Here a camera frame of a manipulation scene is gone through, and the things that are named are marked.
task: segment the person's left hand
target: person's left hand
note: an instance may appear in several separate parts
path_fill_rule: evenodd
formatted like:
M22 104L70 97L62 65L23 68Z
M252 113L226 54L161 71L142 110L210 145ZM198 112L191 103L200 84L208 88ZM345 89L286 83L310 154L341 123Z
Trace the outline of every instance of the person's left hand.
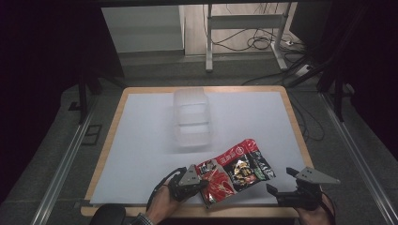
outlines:
M181 204L181 202L171 198L167 183L164 183L156 192L149 209L145 213L154 224L158 224L170 217Z

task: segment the white desk frame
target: white desk frame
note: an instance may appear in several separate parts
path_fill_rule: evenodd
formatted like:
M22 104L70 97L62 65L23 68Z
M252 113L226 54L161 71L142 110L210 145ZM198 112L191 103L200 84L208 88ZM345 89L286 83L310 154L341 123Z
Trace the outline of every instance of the white desk frame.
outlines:
M206 72L213 71L213 42L211 39L212 30L223 29L257 29L257 28L276 28L278 29L275 41L271 42L271 48L281 70L286 70L287 66L281 56L280 44L289 10L292 3L288 3L283 14L271 15L222 15L212 16L212 5L208 5L207 14L207 50L206 50Z

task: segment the wooden floor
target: wooden floor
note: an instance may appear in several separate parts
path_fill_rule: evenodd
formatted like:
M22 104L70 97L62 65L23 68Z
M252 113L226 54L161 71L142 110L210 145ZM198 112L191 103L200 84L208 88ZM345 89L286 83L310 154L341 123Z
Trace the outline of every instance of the wooden floor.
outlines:
M289 18L286 23L286 27L283 32L283 40L299 41L294 35L289 32L290 23L292 21L296 3L293 3L290 11ZM212 15L253 15L253 14L282 14L287 7L287 3L280 4L222 4L213 5ZM186 55L203 55L206 54L207 45L207 5L193 5L184 6L185 14L185 54ZM267 38L271 35L263 31L256 31L255 29L243 31L234 36L241 30L213 30L212 39L213 42L219 42L226 38L226 41L221 42L222 47L219 45L213 45L214 53L256 53L256 52L271 52L271 48L267 47ZM266 31L276 35L278 29L266 29ZM256 47L266 48L265 50L258 50L255 48L247 49L250 44L253 43L253 36L265 38L266 41L256 42Z

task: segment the person's right hand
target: person's right hand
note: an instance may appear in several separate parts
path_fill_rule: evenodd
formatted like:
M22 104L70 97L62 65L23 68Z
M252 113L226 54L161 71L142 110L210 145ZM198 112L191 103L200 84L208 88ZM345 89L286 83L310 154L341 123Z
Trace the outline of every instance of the person's right hand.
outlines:
M334 215L333 205L330 200L325 195L322 195L322 201ZM321 206L318 206L313 211L303 208L295 209L298 212L299 220L302 225L331 225L328 213Z

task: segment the human hand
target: human hand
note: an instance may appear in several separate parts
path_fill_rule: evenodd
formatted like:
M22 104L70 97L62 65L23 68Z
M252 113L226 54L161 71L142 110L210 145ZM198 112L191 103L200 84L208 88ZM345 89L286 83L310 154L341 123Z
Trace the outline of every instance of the human hand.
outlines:
M170 217L175 210L180 206L178 202L171 198L170 190L167 187L167 182L159 188L153 197L152 203L146 211L146 216L154 223L158 224L164 219Z
M333 205L330 199L322 195L322 201L325 206L330 210L330 212L334 215ZM300 223L303 225L333 225L330 221L330 217L324 208L318 206L315 210L305 210L303 208L295 208L298 212Z

